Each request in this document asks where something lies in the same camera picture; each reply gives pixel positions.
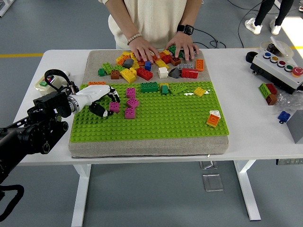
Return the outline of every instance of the smartwatch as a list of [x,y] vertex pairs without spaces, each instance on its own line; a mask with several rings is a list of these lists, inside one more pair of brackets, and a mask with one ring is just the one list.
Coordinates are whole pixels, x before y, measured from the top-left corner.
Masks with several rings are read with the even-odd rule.
[[191,25],[178,25],[177,31],[184,32],[187,35],[192,35],[194,32],[194,27],[192,27]]

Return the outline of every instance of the leg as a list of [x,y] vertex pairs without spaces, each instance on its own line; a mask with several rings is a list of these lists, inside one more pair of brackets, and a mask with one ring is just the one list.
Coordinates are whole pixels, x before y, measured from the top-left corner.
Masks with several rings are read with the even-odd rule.
[[263,0],[258,12],[258,15],[255,20],[255,26],[259,26],[262,24],[266,14],[271,10],[275,3],[275,0]]
[[255,161],[256,160],[234,161],[247,212],[251,221],[261,220],[255,197],[251,189],[250,180],[246,173]]
[[283,20],[285,19],[291,6],[293,5],[293,2],[294,2],[294,0],[282,0],[279,16],[277,17],[277,19],[275,21],[275,26],[281,26]]
[[81,227],[83,224],[84,211],[87,190],[89,187],[89,175],[91,164],[88,165],[74,165],[78,174],[80,175],[77,196],[75,201],[74,214],[72,216],[71,227]]

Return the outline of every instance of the control box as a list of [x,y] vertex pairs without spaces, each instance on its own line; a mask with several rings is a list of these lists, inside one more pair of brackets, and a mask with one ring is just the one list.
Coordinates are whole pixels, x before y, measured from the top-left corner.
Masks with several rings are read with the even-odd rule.
[[280,60],[267,50],[261,51],[254,57],[250,68],[253,74],[265,77],[289,94],[303,90],[303,76],[301,76],[303,69],[296,64]]

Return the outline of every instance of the black pants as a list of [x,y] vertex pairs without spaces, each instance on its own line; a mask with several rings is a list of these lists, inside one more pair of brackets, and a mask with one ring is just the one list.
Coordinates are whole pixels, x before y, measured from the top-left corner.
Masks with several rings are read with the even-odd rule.
[[[280,6],[279,16],[275,21],[275,25],[280,26],[286,17],[287,13],[289,12],[291,6],[293,5],[294,0],[282,0]],[[255,26],[261,25],[262,21],[264,20],[266,14],[270,11],[273,7],[275,0],[262,0],[259,13],[255,20]]]

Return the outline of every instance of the person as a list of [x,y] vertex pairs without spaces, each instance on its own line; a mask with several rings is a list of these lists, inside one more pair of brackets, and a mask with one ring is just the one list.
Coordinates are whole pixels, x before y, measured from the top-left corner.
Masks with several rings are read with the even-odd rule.
[[[289,12],[294,0],[282,0],[279,15],[276,19],[273,19],[269,23],[271,28],[271,34],[278,35],[281,30],[281,24]],[[262,29],[262,21],[266,14],[271,10],[275,3],[275,0],[262,0],[257,17],[253,17],[245,21],[245,27],[250,30],[253,34],[259,35]]]
[[199,48],[191,33],[201,0],[99,0],[107,7],[109,29],[116,41],[116,49],[130,49],[136,58],[158,58],[157,49],[176,46],[175,57],[183,48],[185,60],[194,59]]

